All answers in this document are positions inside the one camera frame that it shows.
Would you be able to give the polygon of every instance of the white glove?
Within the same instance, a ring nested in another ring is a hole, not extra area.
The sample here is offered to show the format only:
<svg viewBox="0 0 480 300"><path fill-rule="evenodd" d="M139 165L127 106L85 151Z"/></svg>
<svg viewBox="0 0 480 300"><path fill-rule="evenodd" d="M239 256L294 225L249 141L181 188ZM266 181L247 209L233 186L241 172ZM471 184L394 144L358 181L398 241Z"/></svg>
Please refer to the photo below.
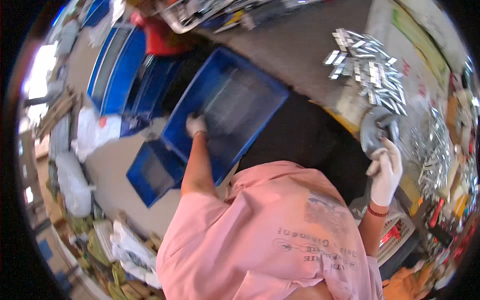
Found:
<svg viewBox="0 0 480 300"><path fill-rule="evenodd" d="M188 135L193 138L197 132L207 132L207 125L205 124L205 117L199 116L194 118L191 114L187 117L186 129Z"/></svg>
<svg viewBox="0 0 480 300"><path fill-rule="evenodd" d="M402 157L392 141L384 138L382 143L385 148L372 153L367 175L373 179L370 192L372 201L379 206L389 206L402 177Z"/></svg>

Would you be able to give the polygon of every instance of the red tool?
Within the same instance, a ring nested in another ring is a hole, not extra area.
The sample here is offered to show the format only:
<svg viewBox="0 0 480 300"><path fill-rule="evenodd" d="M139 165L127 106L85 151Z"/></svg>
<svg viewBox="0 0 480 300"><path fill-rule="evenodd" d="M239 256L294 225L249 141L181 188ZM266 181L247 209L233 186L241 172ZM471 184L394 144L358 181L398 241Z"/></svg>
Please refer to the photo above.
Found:
<svg viewBox="0 0 480 300"><path fill-rule="evenodd" d="M398 240L402 239L402 236L400 235L400 231L402 229L402 225L400 221L398 221L395 226L393 226L385 235L384 237L380 240L380 247L388 242L391 238L395 237Z"/></svg>
<svg viewBox="0 0 480 300"><path fill-rule="evenodd" d="M440 211L442 210L444 203L445 203L445 200L440 198L437 206L435 207L435 211L433 212L432 218L430 219L429 225L431 228L435 227L435 224L437 224L438 216L440 214Z"/></svg>

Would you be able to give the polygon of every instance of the orange cloth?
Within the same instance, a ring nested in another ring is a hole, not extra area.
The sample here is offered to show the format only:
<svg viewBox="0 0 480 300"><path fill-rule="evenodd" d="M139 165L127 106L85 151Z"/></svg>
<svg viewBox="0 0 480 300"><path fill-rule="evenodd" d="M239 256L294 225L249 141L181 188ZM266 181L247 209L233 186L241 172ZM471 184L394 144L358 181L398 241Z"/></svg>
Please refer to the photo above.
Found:
<svg viewBox="0 0 480 300"><path fill-rule="evenodd" d="M426 296L425 284L430 278L433 264L420 272L418 280L413 276L414 269L402 267L390 280L383 281L384 296L387 300L416 300Z"/></svg>

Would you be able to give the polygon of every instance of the blue crate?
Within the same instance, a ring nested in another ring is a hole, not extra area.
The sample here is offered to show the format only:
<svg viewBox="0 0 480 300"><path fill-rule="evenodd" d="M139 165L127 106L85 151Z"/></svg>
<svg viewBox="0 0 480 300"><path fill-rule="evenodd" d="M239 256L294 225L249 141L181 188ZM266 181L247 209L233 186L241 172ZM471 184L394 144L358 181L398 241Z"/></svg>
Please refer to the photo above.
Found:
<svg viewBox="0 0 480 300"><path fill-rule="evenodd" d="M127 172L127 178L143 203L150 208L171 188L181 183L185 163L165 148L161 140L143 143Z"/></svg>
<svg viewBox="0 0 480 300"><path fill-rule="evenodd" d="M192 139L185 131L192 112L205 115L212 175L218 186L288 97L288 90L246 59L217 48L173 110L162 139L188 161Z"/></svg>

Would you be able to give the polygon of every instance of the person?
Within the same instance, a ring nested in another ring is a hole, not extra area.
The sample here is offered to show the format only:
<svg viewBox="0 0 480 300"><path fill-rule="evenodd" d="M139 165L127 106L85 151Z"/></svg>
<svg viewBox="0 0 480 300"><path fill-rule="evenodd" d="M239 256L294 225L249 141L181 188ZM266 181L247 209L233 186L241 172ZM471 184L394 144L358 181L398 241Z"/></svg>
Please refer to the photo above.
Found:
<svg viewBox="0 0 480 300"><path fill-rule="evenodd" d="M372 154L371 202L357 227L322 172L288 161L240 171L219 199L204 119L189 116L186 130L181 200L156 262L167 299L383 298L376 255L402 175L391 141Z"/></svg>

